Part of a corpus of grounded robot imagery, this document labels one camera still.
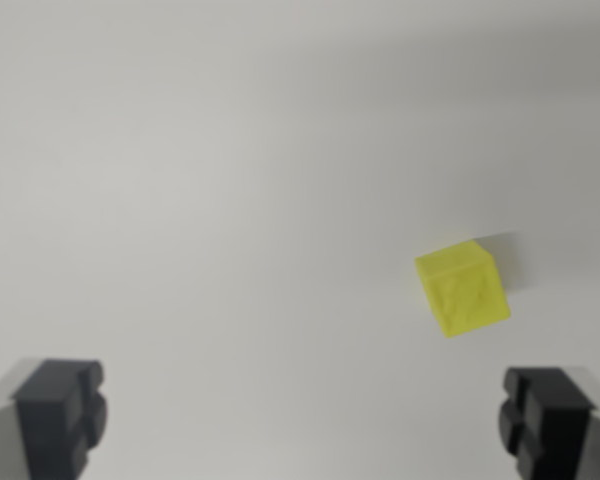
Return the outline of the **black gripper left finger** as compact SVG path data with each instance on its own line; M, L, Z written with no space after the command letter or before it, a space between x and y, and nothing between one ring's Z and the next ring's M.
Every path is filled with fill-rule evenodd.
M0 378L0 479L78 479L106 430L97 360L25 358Z

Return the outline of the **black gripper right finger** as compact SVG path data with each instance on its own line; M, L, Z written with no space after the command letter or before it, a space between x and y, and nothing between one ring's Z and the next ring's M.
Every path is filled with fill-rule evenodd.
M600 380L584 367L510 367L498 414L522 479L600 479Z

